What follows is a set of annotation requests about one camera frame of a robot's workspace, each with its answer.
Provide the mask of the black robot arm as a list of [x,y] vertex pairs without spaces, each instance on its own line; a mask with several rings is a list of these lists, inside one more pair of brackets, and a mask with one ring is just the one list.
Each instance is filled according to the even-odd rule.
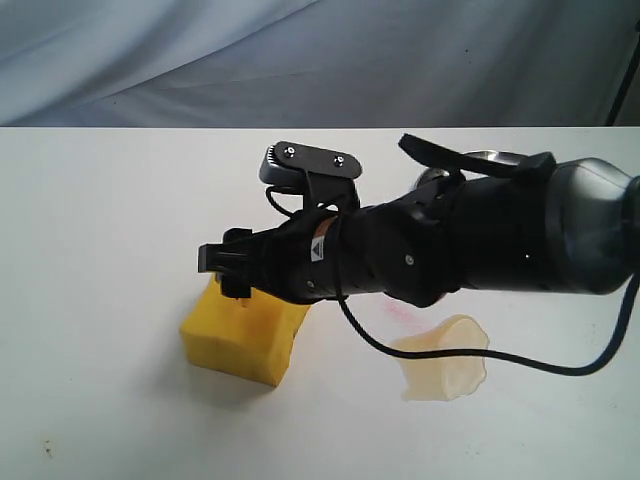
[[461,289],[602,295],[639,270],[639,181],[596,158],[528,158],[511,178],[452,172],[361,206],[347,178],[309,174],[303,206],[198,251],[222,291],[293,304],[383,293],[427,307]]

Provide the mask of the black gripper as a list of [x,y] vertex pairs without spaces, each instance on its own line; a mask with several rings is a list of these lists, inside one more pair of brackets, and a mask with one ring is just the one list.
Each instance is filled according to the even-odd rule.
[[[198,248],[199,273],[219,273],[221,294],[250,298],[251,287],[306,305],[338,296],[378,293],[373,245],[374,206],[346,214],[299,211],[276,228],[234,227],[222,242]],[[241,270],[247,264],[247,275]]]

